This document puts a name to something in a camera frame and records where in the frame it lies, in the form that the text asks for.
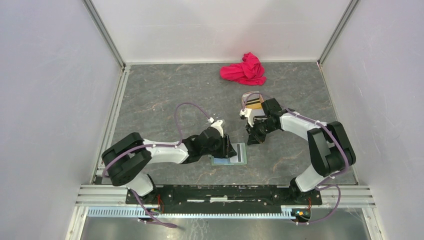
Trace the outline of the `grey striped credit card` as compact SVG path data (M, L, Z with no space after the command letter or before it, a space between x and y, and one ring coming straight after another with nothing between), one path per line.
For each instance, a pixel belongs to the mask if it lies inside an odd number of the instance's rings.
M233 165L247 164L247 152L245 143L233 143L232 146L236 150L237 155L229 158L229 162Z

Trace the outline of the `green card holder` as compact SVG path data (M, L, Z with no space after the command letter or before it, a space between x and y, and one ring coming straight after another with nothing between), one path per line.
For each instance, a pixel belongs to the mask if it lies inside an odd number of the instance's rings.
M236 155L230 158L216 158L210 156L212 166L236 166L236 165L246 165L247 164L247 151L246 144L242 143L232 143L231 144Z

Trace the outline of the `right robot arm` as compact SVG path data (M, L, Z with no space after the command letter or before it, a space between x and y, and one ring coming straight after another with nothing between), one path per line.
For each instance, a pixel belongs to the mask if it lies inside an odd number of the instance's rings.
M289 184L289 199L302 204L322 184L344 174L356 163L356 154L342 123L330 123L303 116L282 107L275 98L261 103L262 113L244 107L239 115L247 120L248 145L262 144L268 134L281 130L299 136L308 143L310 165Z

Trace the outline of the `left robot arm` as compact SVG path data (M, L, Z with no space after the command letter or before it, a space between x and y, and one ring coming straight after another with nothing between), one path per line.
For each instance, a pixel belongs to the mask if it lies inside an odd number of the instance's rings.
M151 204L157 198L157 190L152 178L142 172L148 164L191 164L203 156L228 159L236 155L229 136L208 127L182 142L151 141L133 132L105 150L101 160L105 165L103 173L113 186L126 186L145 204Z

